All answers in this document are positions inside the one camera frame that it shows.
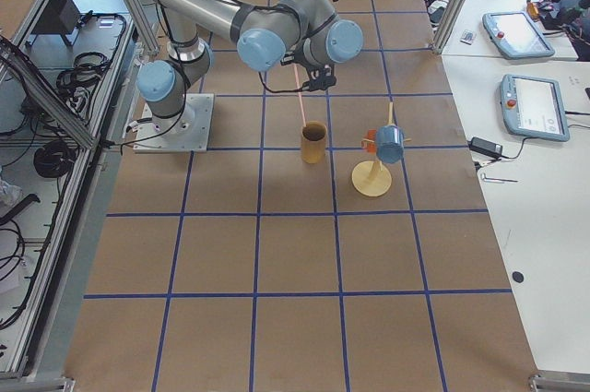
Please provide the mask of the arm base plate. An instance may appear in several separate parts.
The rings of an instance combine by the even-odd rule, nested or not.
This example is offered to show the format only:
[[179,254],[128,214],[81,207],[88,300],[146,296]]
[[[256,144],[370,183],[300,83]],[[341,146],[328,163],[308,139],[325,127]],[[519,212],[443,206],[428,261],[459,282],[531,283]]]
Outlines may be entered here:
[[215,95],[188,93],[181,119],[161,119],[152,115],[146,102],[142,116],[150,118],[140,124],[133,149],[137,153],[205,152],[214,109]]

